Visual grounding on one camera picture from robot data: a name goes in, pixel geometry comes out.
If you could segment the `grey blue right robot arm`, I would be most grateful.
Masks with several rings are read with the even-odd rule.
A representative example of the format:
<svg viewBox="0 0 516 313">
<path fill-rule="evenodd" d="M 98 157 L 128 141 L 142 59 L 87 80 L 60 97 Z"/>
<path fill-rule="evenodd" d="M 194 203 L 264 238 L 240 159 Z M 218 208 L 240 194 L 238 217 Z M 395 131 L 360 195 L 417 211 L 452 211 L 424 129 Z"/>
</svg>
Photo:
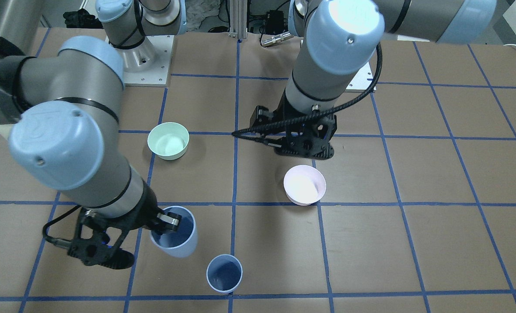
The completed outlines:
<svg viewBox="0 0 516 313">
<path fill-rule="evenodd" d="M 128 230 L 176 230 L 118 151 L 123 60 L 107 42 L 72 37 L 56 57 L 28 56 L 42 0 L 0 0 L 0 125 L 14 160 L 43 185 L 101 218 L 139 218 Z"/>
</svg>

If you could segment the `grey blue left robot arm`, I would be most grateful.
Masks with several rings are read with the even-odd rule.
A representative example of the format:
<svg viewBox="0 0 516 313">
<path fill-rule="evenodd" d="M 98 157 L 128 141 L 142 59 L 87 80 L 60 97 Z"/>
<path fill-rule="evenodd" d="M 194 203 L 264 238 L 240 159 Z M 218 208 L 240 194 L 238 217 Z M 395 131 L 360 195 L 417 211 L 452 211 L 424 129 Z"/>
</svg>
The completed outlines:
<svg viewBox="0 0 516 313">
<path fill-rule="evenodd" d="M 249 127 L 232 135 L 280 155 L 331 158 L 336 113 L 379 80 L 383 34 L 467 44 L 495 9 L 494 0 L 293 0 L 289 28 L 303 41 L 278 108 L 257 106 Z"/>
</svg>

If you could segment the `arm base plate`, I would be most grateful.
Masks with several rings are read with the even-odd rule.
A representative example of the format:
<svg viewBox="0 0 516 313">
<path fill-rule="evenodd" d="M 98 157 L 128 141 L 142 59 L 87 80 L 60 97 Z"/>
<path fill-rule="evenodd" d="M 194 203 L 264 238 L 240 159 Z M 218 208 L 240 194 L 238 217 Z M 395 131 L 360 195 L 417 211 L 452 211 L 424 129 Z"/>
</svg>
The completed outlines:
<svg viewBox="0 0 516 313">
<path fill-rule="evenodd" d="M 370 62 L 367 62 L 359 71 L 355 74 L 353 79 L 348 84 L 345 92 L 346 93 L 361 93 L 364 92 L 373 81 L 374 71 Z"/>
<path fill-rule="evenodd" d="M 127 87 L 167 87 L 175 36 L 139 33 L 116 48 L 123 59 L 123 81 Z"/>
</svg>

